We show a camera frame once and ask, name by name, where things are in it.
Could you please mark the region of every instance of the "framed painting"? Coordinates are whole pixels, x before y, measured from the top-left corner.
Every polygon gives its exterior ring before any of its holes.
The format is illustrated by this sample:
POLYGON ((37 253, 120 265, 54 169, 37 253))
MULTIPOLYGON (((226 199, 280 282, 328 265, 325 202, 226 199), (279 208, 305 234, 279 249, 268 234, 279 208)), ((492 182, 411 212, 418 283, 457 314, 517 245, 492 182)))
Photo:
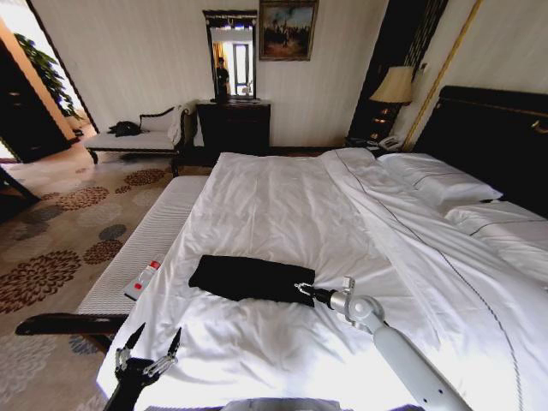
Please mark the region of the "framed painting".
POLYGON ((260 60, 310 60, 318 0, 261 0, 260 60))

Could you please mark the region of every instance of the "carpet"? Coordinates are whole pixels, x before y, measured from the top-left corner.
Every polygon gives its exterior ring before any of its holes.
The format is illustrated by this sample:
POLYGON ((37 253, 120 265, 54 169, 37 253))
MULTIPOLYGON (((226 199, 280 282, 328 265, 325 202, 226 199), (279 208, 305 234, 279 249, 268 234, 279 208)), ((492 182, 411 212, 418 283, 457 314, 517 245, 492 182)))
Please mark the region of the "carpet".
MULTIPOLYGON (((170 182, 162 156, 100 152, 81 143, 5 169, 42 200, 0 224, 0 409, 102 410, 103 359, 79 336, 18 337, 41 313, 72 313, 170 182)), ((211 168, 185 167, 182 175, 211 168)))

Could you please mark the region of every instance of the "upholstered bench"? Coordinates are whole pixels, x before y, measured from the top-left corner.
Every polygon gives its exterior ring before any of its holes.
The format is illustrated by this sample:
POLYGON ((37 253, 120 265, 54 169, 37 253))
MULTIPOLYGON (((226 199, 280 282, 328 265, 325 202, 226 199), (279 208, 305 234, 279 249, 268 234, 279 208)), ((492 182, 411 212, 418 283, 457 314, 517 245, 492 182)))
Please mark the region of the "upholstered bench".
POLYGON ((195 134, 195 112, 181 106, 171 107, 158 114, 141 114, 141 134, 116 137, 114 134, 99 133, 84 141, 84 147, 98 163, 96 152, 138 152, 171 155, 171 171, 178 176, 175 158, 195 134))
POLYGON ((120 252, 84 298, 76 313, 41 314, 23 321, 18 335, 81 334, 106 352, 110 335, 128 316, 134 301, 123 294, 157 253, 167 253, 187 221, 207 176, 174 178, 144 216, 120 252))

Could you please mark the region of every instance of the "green plant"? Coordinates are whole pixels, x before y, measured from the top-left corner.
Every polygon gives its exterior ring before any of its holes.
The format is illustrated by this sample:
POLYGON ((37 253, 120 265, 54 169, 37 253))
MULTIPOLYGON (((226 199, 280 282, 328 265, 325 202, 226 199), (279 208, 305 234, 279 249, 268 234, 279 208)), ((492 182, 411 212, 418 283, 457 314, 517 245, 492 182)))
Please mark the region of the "green plant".
POLYGON ((28 59, 33 64, 34 69, 38 72, 45 88, 48 89, 48 92, 50 92, 57 103, 57 107, 59 107, 62 114, 64 116, 74 116, 80 120, 81 117, 78 116, 74 110, 72 98, 65 92, 65 87, 63 87, 63 84, 60 81, 62 76, 59 75, 54 68, 54 65, 58 65, 58 62, 43 51, 34 47, 34 42, 31 39, 27 39, 19 33, 15 33, 15 37, 21 48, 25 51, 28 59))

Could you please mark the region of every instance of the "headboard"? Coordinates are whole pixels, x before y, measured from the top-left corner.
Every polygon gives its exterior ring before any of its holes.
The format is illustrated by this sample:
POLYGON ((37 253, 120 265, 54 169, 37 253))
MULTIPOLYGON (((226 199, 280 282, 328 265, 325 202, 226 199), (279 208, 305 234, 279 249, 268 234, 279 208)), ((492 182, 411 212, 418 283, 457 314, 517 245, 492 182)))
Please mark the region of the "headboard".
POLYGON ((414 147, 548 217, 548 95, 446 86, 414 147))

